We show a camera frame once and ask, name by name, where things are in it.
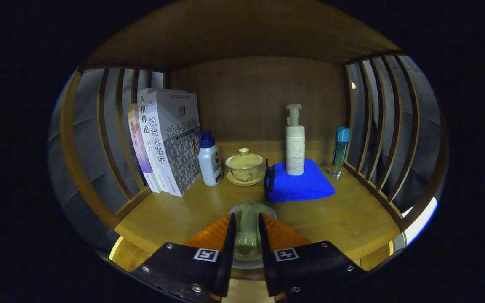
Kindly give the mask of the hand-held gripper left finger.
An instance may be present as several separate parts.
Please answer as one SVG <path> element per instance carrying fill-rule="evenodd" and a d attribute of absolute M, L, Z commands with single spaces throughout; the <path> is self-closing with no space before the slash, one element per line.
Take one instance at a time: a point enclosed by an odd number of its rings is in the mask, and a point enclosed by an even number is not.
<path fill-rule="evenodd" d="M 220 250 L 167 242 L 131 275 L 171 303 L 220 303 L 228 295 L 237 227 L 233 213 L 228 219 Z"/>

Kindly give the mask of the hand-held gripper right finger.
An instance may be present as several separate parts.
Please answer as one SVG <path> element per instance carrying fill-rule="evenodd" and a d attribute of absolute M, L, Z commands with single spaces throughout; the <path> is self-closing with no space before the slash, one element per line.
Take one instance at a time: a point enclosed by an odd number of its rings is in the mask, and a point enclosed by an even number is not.
<path fill-rule="evenodd" d="M 258 217 L 267 292 L 276 303 L 333 303 L 367 272 L 325 240 L 272 249 L 264 214 Z"/>

